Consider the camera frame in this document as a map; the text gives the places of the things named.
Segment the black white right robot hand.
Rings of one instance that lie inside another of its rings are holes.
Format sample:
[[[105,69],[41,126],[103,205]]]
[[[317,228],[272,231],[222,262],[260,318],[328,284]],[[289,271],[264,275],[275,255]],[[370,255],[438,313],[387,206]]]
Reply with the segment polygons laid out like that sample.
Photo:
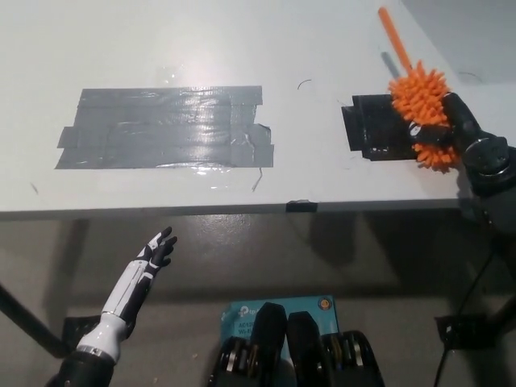
[[[506,138],[481,129],[475,116],[455,93],[441,100],[446,123],[409,125],[409,138],[422,166],[447,171],[463,162],[480,175],[496,175],[509,166],[510,147]]]

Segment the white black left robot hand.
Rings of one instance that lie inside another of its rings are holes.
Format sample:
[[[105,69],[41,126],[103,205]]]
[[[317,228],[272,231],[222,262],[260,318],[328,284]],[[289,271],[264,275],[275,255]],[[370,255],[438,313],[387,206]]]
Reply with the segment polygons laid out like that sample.
[[[117,363],[121,343],[131,336],[138,313],[158,272],[170,264],[177,237],[167,227],[156,234],[129,262],[102,308],[99,324],[84,335],[77,345],[79,352],[106,358]]]

